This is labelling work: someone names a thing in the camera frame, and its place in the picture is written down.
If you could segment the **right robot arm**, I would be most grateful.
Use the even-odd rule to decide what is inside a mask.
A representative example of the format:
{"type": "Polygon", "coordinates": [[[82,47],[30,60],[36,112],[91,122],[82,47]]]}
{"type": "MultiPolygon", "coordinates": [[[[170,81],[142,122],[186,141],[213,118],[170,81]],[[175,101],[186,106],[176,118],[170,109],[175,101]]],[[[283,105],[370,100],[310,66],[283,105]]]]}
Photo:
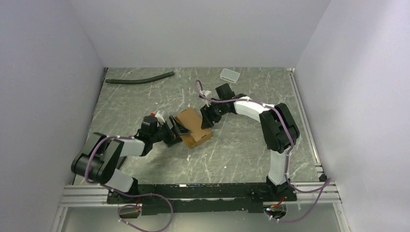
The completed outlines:
{"type": "Polygon", "coordinates": [[[235,94],[227,83],[215,89],[218,99],[208,97],[209,92],[204,90],[200,80],[196,80],[195,87],[199,97],[206,101],[200,109],[202,129],[214,127],[228,113],[247,116],[260,123],[271,154],[267,176],[270,185],[266,188],[266,194],[273,201],[283,197],[288,181],[289,153],[300,136],[288,106],[284,103],[266,104],[245,94],[235,94]]]}

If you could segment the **brown cardboard box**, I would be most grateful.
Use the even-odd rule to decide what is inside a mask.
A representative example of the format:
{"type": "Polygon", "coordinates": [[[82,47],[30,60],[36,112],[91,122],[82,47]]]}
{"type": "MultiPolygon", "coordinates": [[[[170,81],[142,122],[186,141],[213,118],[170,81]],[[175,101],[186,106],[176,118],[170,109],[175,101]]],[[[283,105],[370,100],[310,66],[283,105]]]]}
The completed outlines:
{"type": "Polygon", "coordinates": [[[176,120],[190,131],[181,135],[183,143],[189,149],[202,145],[213,136],[212,130],[201,128],[202,119],[192,107],[177,114],[176,120]]]}

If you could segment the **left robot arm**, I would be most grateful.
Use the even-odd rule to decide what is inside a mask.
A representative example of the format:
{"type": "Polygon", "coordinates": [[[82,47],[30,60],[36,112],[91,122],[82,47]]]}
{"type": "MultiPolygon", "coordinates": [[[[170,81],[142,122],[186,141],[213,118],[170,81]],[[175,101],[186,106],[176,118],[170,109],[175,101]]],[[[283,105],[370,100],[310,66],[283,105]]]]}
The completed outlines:
{"type": "Polygon", "coordinates": [[[74,158],[71,171],[83,176],[88,183],[119,191],[125,202],[132,203],[139,196],[138,180],[120,171],[119,161],[128,156],[146,156],[157,142],[171,147],[189,133],[173,116],[164,121],[155,114],[144,117],[140,129],[132,136],[94,132],[74,158]]]}

